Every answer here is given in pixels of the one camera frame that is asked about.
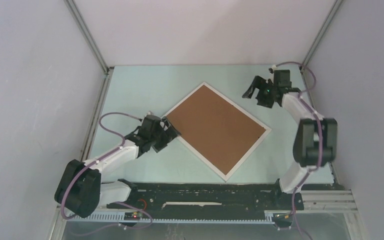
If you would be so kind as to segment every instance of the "wall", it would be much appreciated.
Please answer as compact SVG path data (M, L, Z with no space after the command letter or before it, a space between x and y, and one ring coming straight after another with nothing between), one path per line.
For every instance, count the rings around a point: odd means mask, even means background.
M338 121L339 179L384 239L384 1L344 1L310 67L316 107Z
M78 0L106 63L273 64L304 59L334 0Z
M102 79L64 1L0 1L0 240L46 238Z

